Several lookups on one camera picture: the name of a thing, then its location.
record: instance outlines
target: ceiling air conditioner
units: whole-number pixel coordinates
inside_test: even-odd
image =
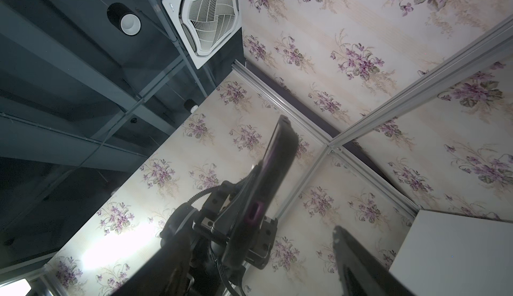
[[[239,0],[162,0],[196,69],[242,26]]]

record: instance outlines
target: white panel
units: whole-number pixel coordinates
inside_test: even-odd
[[[511,295],[513,224],[421,210],[390,272],[417,296]]]

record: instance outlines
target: metal pipe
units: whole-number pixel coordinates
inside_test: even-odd
[[[51,128],[51,127],[43,126],[41,124],[29,121],[29,120],[21,119],[21,118],[18,118],[18,117],[15,117],[15,116],[12,116],[10,114],[3,113],[3,112],[0,112],[0,116],[4,117],[4,118],[7,118],[7,119],[10,119],[10,120],[18,121],[18,122],[21,122],[21,123],[24,123],[24,124],[27,124],[27,125],[32,125],[34,127],[50,130],[50,131],[53,131],[54,133],[61,133],[61,134],[66,135],[66,136],[70,136],[70,137],[73,137],[73,138],[77,138],[77,139],[80,139],[80,140],[91,142],[93,144],[101,145],[101,143],[102,143],[101,141],[98,141],[98,140],[94,140],[94,139],[90,139],[90,138],[86,138],[86,137],[81,137],[81,136],[76,135],[76,134],[67,133],[67,132],[62,131],[62,130],[57,130],[57,129],[54,129],[54,128]],[[137,156],[141,156],[141,157],[144,157],[144,158],[148,158],[147,156],[145,156],[145,155],[143,155],[141,153],[138,153],[138,152],[133,152],[133,151],[126,150],[126,149],[123,149],[123,148],[119,148],[119,147],[116,147],[116,146],[112,146],[112,145],[109,145],[109,144],[104,144],[104,145],[106,147],[109,147],[109,148],[112,148],[112,149],[116,149],[116,150],[120,150],[120,151],[123,151],[123,152],[135,154]]]
[[[146,20],[150,21],[151,25],[155,27],[155,29],[159,30],[160,33],[162,33],[166,38],[169,39],[167,33],[164,30],[162,30],[162,28],[159,27],[157,23],[153,22],[153,20],[151,20],[150,17],[148,17],[142,10],[140,10],[139,8],[135,8],[135,10],[139,12]]]
[[[162,12],[162,8],[160,7],[160,4],[158,3],[157,0],[148,0],[148,2],[151,4],[151,7],[153,8],[155,13],[157,14],[157,17],[160,20],[160,22],[162,23],[162,26],[164,27],[164,30],[166,30],[166,33],[167,33],[169,39],[174,44],[175,48],[178,50],[178,53],[180,54],[180,56],[183,57],[183,59],[185,61],[185,65],[189,69],[189,72],[191,73],[192,77],[194,78],[197,86],[200,88],[201,93],[203,94],[203,96],[205,98],[207,98],[208,95],[205,92],[205,88],[203,88],[203,85],[201,84],[200,79],[197,77],[196,72],[192,68],[189,60],[187,59],[187,56],[185,56],[184,51],[182,49],[182,46],[180,46],[180,42],[178,41],[178,38],[173,33],[173,29],[171,28],[171,25],[169,24],[169,22],[167,21],[166,16]]]

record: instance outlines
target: air conditioner vent grille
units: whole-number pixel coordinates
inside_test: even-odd
[[[234,0],[193,0],[188,19],[199,38],[199,49],[209,52],[235,24]]]

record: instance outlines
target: dark ceiling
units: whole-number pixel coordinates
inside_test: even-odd
[[[135,100],[178,57],[173,43],[145,17],[140,17],[142,29],[136,36],[122,34],[108,21],[108,5],[121,2],[132,10],[142,10],[159,23],[147,0],[1,1]],[[13,128],[18,128],[19,135],[0,139],[2,269],[61,248],[169,134],[134,115],[95,153],[97,164],[77,168],[76,164],[63,163],[80,161],[77,155],[81,146],[98,146],[94,143],[99,139],[95,135],[125,110],[1,31],[0,49],[0,115],[4,114],[0,116],[0,130],[14,132]],[[243,61],[240,32],[206,65],[215,85],[231,71],[235,59]],[[207,93],[211,93],[213,85],[206,70],[195,73]],[[189,116],[183,108],[184,99],[193,99],[198,104],[204,100],[186,68],[144,106],[177,128]],[[73,139],[63,142],[59,137]],[[50,143],[55,146],[52,155],[45,154]],[[6,151],[13,146],[20,149],[14,154],[12,150]],[[112,156],[109,152],[113,150],[136,159],[131,165],[116,164],[115,160],[105,162],[104,158]],[[0,274],[0,281],[8,275]]]

